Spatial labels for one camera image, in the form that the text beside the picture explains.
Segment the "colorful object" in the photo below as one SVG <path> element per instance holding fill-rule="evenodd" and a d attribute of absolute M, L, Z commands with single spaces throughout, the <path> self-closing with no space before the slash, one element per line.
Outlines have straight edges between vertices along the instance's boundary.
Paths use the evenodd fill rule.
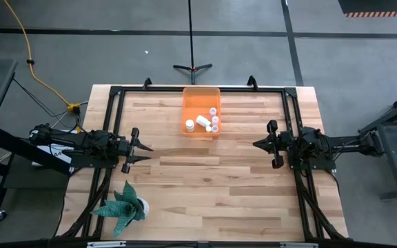
<path fill-rule="evenodd" d="M 127 181 L 122 194 L 114 191 L 114 198 L 116 200 L 106 200 L 105 206 L 91 214 L 119 218 L 113 231 L 114 237 L 117 237 L 133 220 L 144 220 L 145 212 L 143 202 L 137 198 L 136 191 Z"/>
<path fill-rule="evenodd" d="M 211 125 L 212 116 L 210 108 L 216 108 L 216 114 L 221 120 L 220 111 L 220 89 L 217 87 L 186 87 L 183 90 L 183 118 L 182 122 L 187 120 L 197 120 L 198 116 L 202 116 L 208 123 L 202 127 L 196 125 L 193 132 L 188 132 L 186 126 L 182 125 L 182 131 L 188 137 L 216 137 L 221 132 L 221 121 L 218 123 L 217 133 L 206 132 L 205 127 Z"/>

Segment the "metal pole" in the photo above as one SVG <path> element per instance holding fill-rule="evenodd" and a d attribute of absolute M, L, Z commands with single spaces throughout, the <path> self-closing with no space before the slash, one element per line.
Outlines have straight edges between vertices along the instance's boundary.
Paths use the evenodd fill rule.
<path fill-rule="evenodd" d="M 191 0 L 187 0 L 187 8 L 190 15 L 190 45 L 191 45 L 191 69 L 194 69 L 194 46 L 192 45 L 192 16 L 191 16 Z"/>

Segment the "wheel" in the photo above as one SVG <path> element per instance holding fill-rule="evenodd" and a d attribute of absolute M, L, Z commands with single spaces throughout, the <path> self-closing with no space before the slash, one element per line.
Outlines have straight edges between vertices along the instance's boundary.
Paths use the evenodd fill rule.
<path fill-rule="evenodd" d="M 7 213 L 4 210 L 0 211 L 0 221 L 3 221 L 7 217 Z"/>

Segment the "potted plant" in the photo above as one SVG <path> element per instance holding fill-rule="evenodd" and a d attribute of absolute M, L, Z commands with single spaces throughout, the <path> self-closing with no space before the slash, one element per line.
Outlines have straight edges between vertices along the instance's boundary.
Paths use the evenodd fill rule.
<path fill-rule="evenodd" d="M 103 217 L 116 217 L 116 227 L 114 237 L 117 237 L 133 220 L 144 220 L 150 211 L 150 206 L 146 200 L 137 197 L 134 188 L 125 181 L 122 194 L 114 191 L 116 200 L 106 200 L 105 205 L 91 214 Z"/>

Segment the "green plant leaf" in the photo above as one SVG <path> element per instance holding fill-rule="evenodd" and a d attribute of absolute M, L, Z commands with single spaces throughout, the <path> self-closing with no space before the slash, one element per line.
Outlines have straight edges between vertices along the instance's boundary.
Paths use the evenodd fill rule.
<path fill-rule="evenodd" d="M 137 195 L 134 188 L 125 181 L 125 186 L 123 187 L 123 199 L 125 202 L 131 203 L 134 207 L 139 206 L 139 202 L 137 201 Z"/>
<path fill-rule="evenodd" d="M 126 216 L 131 211 L 136 211 L 135 208 L 126 202 L 106 200 L 105 206 L 98 210 L 92 211 L 91 214 L 103 216 L 103 217 L 120 217 Z"/>
<path fill-rule="evenodd" d="M 145 212 L 143 211 L 143 207 L 139 204 L 136 209 L 136 215 L 134 216 L 135 220 L 145 220 Z"/>
<path fill-rule="evenodd" d="M 116 200 L 125 201 L 124 197 L 121 194 L 117 193 L 116 190 L 114 190 L 113 193 Z"/>
<path fill-rule="evenodd" d="M 125 227 L 127 227 L 131 223 L 135 214 L 136 210 L 134 209 L 134 211 L 130 212 L 128 215 L 119 217 L 116 223 L 116 227 L 113 231 L 113 235 L 115 238 L 119 236 L 121 232 L 125 229 Z"/>

